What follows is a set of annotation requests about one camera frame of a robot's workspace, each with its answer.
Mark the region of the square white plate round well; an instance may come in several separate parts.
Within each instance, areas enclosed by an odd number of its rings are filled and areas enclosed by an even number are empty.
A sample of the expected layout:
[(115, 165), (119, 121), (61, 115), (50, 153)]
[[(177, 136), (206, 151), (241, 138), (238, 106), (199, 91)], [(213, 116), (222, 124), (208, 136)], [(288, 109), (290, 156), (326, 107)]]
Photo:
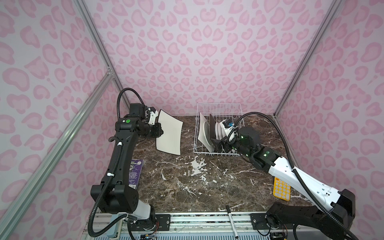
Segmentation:
[(200, 127), (198, 140), (206, 147), (209, 153), (214, 152), (214, 144), (210, 139), (210, 124), (202, 113), (199, 113)]

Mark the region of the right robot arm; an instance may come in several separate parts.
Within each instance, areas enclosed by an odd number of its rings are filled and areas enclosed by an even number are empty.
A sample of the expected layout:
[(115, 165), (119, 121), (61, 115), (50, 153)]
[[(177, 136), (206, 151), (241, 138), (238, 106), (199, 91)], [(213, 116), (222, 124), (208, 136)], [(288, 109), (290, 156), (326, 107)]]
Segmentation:
[(356, 216), (354, 193), (339, 191), (292, 167), (284, 156), (263, 146), (260, 134), (252, 127), (232, 133), (233, 129), (233, 123), (215, 124), (216, 134), (211, 141), (216, 150), (248, 158), (256, 169), (278, 178), (313, 203), (311, 207), (274, 203), (265, 216), (268, 226), (276, 229), (285, 224), (302, 225), (320, 230), (332, 240), (352, 239), (348, 231)]

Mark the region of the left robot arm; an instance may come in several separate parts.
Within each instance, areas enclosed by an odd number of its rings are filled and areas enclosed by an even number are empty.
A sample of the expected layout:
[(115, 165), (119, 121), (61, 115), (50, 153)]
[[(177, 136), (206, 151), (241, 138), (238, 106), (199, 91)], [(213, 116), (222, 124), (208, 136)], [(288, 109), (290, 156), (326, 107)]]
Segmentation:
[[(156, 113), (144, 104), (131, 104), (129, 114), (118, 116), (115, 124), (116, 133), (109, 138), (114, 143), (114, 150), (105, 175), (99, 185), (91, 188), (91, 197), (95, 201), (88, 220), (88, 234), (95, 238), (106, 233), (118, 221), (126, 219), (129, 223), (136, 222), (144, 228), (157, 227), (154, 207), (143, 203), (139, 193), (129, 185), (129, 173), (134, 149), (140, 137), (157, 138), (163, 134), (161, 124), (150, 123)], [(117, 214), (104, 229), (95, 231), (93, 228), (97, 210), (102, 213)]]

